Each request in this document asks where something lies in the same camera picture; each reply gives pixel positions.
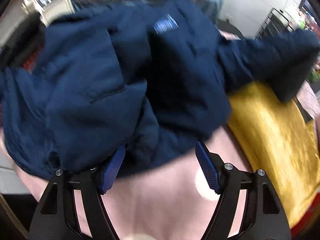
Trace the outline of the navy blue padded jacket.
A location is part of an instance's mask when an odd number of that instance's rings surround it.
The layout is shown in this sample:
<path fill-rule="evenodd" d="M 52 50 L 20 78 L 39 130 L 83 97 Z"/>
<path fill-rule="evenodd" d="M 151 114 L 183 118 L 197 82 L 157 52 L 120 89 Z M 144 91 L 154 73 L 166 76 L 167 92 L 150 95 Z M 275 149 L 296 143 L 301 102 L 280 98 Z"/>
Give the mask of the navy blue padded jacket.
<path fill-rule="evenodd" d="M 40 34 L 32 72 L 1 71 L 1 104 L 8 154 L 47 180 L 120 147 L 120 176 L 163 165 L 227 122 L 229 92 L 259 80 L 293 97 L 319 52 L 309 30 L 228 40 L 189 0 L 81 10 Z"/>

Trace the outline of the pink polka dot bedsheet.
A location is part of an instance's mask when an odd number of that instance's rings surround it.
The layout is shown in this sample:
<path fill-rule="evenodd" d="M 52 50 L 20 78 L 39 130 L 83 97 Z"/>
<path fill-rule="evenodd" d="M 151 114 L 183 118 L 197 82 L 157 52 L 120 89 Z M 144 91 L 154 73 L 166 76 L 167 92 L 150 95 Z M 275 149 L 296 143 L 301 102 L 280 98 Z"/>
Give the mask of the pink polka dot bedsheet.
<path fill-rule="evenodd" d="M 206 146 L 225 163 L 252 171 L 228 128 L 216 130 Z M 29 193 L 38 202 L 47 184 L 14 163 L 1 131 L 1 193 Z M 117 179 L 101 198 L 120 239 L 201 239 L 219 195 L 209 188 L 191 149 L 160 168 Z"/>

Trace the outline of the golden yellow fabric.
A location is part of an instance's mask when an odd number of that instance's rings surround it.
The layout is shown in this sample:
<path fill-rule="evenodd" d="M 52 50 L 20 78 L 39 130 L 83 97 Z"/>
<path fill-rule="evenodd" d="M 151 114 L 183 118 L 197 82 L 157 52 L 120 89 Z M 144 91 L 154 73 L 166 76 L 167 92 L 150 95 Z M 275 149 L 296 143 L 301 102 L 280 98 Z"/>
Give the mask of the golden yellow fabric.
<path fill-rule="evenodd" d="M 289 226 L 301 220 L 319 187 L 319 152 L 296 103 L 280 102 L 258 82 L 229 94 L 228 126 L 253 170 L 265 170 Z"/>

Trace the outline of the red patterned cloth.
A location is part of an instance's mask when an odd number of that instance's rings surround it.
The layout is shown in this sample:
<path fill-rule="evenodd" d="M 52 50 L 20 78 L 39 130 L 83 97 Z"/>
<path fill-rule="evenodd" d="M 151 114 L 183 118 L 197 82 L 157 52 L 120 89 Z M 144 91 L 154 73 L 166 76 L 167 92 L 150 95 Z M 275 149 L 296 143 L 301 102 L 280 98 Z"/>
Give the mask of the red patterned cloth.
<path fill-rule="evenodd" d="M 35 49 L 24 61 L 22 65 L 23 69 L 31 73 L 35 67 L 37 57 L 42 50 L 43 50 L 42 47 Z"/>

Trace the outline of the black quilted jacket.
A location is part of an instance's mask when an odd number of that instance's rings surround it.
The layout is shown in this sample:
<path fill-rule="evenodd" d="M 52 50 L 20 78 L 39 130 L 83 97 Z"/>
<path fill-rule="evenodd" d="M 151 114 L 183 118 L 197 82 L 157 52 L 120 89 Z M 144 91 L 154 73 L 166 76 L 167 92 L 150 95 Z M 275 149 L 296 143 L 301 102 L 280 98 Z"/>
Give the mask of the black quilted jacket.
<path fill-rule="evenodd" d="M 42 47 L 45 29 L 38 12 L 29 14 L 1 47 L 1 71 L 5 67 L 22 66 L 32 53 Z"/>

